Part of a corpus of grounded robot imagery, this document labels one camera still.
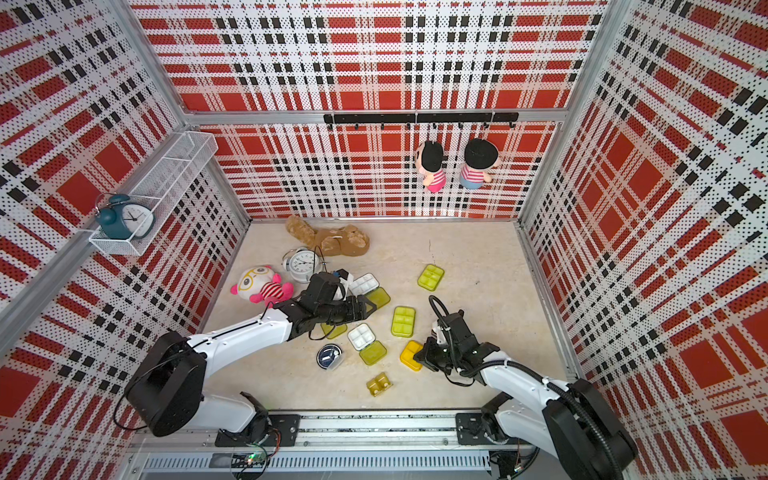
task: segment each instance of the black hair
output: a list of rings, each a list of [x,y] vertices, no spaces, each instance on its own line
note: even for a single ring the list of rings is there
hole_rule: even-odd
[[[422,167],[434,174],[442,168],[442,145],[436,141],[427,140],[422,150]]]
[[[492,166],[498,158],[496,146],[481,138],[472,138],[464,147],[464,161],[471,168],[484,170]]]

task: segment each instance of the clock face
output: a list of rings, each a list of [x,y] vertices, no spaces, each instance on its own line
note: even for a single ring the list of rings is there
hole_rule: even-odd
[[[154,215],[150,209],[142,205],[124,205],[122,214],[126,228],[134,233],[136,238],[142,238],[152,228]]]
[[[309,250],[302,250],[290,259],[290,269],[296,273],[314,273],[312,265],[319,267],[320,259]]]

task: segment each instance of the hanging plush doll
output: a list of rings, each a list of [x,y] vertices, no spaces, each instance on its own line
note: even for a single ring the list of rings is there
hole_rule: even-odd
[[[481,138],[472,138],[464,147],[464,168],[459,182],[469,190],[477,190],[492,177],[486,170],[498,163],[496,146]]]
[[[425,141],[416,150],[416,169],[424,175],[424,186],[436,194],[445,186],[445,172],[442,170],[442,145]]]

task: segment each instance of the white wire shelf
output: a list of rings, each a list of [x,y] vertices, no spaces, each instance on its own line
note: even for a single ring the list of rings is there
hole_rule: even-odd
[[[140,256],[154,241],[165,225],[170,213],[176,208],[181,196],[214,156],[218,146],[213,134],[185,131],[171,144],[168,151],[152,167],[141,181],[128,192],[131,203],[144,205],[152,211],[154,222],[146,235],[137,238],[132,234],[126,240],[114,240],[99,227],[89,238],[105,255]],[[137,228],[141,231],[143,223]]]

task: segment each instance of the plush doll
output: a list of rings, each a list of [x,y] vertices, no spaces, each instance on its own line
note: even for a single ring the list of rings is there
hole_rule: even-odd
[[[310,250],[320,247],[324,257],[347,255],[357,257],[368,251],[371,240],[354,225],[338,229],[313,229],[303,218],[291,215],[286,220],[286,230]]]
[[[278,273],[269,265],[259,265],[246,270],[237,285],[232,285],[230,292],[240,295],[252,303],[278,303],[288,300],[293,295],[293,284],[284,283]]]
[[[445,186],[445,172],[442,170],[442,145],[425,141],[416,150],[416,169],[424,175],[424,186],[436,194]]]
[[[496,146],[481,138],[472,138],[464,148],[464,167],[458,179],[464,188],[477,190],[484,182],[490,182],[492,177],[486,170],[498,163]]]

